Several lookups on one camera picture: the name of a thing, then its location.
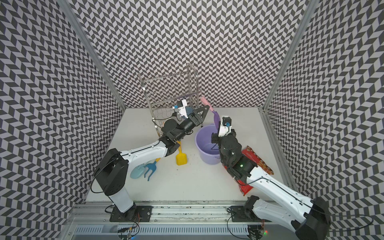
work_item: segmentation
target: black mounting plate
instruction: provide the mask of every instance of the black mounting plate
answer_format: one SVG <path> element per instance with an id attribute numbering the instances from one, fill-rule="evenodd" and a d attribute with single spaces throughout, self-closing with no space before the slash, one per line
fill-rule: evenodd
<path id="1" fill-rule="evenodd" d="M 232 214 L 232 222 L 262 222 L 262 219 L 257 218 L 255 221 L 251 221 L 247 218 L 244 211 L 244 206 L 230 206 Z"/>
<path id="2" fill-rule="evenodd" d="M 136 212 L 140 216 L 140 222 L 149 222 L 152 215 L 152 208 L 153 208 L 152 206 L 137 206 Z M 121 213 L 118 211 L 117 207 L 115 206 L 112 210 L 109 221 L 110 222 L 132 222 L 132 219 L 131 218 L 128 219 L 128 217 L 122 216 Z"/>

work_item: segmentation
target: checkered wall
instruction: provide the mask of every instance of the checkered wall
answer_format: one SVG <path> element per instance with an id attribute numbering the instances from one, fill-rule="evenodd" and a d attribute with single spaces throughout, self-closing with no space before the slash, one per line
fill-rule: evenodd
<path id="1" fill-rule="evenodd" d="M 127 107 L 145 108 L 137 74 L 188 62 L 213 106 L 261 106 L 308 0 L 69 2 Z"/>
<path id="2" fill-rule="evenodd" d="M 1 0 L 0 19 L 0 239 L 51 239 L 122 111 L 53 0 Z"/>
<path id="3" fill-rule="evenodd" d="M 320 1 L 268 109 L 300 192 L 329 200 L 332 213 L 375 216 L 330 239 L 384 239 L 383 10 L 378 0 Z"/>

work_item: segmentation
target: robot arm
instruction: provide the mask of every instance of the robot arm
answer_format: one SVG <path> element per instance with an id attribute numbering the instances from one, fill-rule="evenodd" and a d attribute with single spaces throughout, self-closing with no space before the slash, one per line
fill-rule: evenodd
<path id="1" fill-rule="evenodd" d="M 244 206 L 251 221 L 258 218 L 270 220 L 292 230 L 300 240 L 326 238 L 331 224 L 330 217 L 325 215 L 329 214 L 328 203 L 322 198 L 313 200 L 290 189 L 243 155 L 230 117 L 222 117 L 218 133 L 212 135 L 212 143 L 218 144 L 221 162 L 236 181 L 260 189 L 279 204 L 251 196 Z"/>
<path id="2" fill-rule="evenodd" d="M 110 149 L 96 168 L 94 175 L 104 194 L 115 204 L 124 217 L 133 219 L 136 205 L 125 188 L 126 176 L 143 163 L 173 154 L 180 141 L 192 129 L 203 123 L 209 106 L 193 110 L 180 124 L 169 119 L 162 127 L 163 135 L 154 143 L 137 149 L 119 152 Z"/>

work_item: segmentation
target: wire rack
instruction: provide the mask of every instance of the wire rack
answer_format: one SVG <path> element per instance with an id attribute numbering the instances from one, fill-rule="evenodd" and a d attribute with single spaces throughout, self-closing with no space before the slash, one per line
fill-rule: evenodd
<path id="1" fill-rule="evenodd" d="M 152 118 L 155 119 L 154 125 L 159 137 L 162 135 L 160 127 L 164 126 L 165 121 L 170 118 L 178 122 L 183 120 L 179 113 L 176 117 L 172 117 L 174 112 L 172 106 L 176 105 L 177 101 L 186 99 L 188 106 L 200 107 L 199 76 L 190 63 L 185 72 L 148 79 L 143 79 L 140 74 L 138 77 Z"/>

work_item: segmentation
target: pink handle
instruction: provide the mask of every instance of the pink handle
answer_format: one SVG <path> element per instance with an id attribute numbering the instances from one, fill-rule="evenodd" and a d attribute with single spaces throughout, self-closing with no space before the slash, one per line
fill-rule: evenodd
<path id="1" fill-rule="evenodd" d="M 211 112 L 214 111 L 214 108 L 211 106 L 211 104 L 209 104 L 209 102 L 205 99 L 205 97 L 200 97 L 200 100 L 201 100 L 201 102 L 202 102 L 204 105 L 208 105 L 208 106 L 209 106 L 209 110 L 211 110 Z"/>

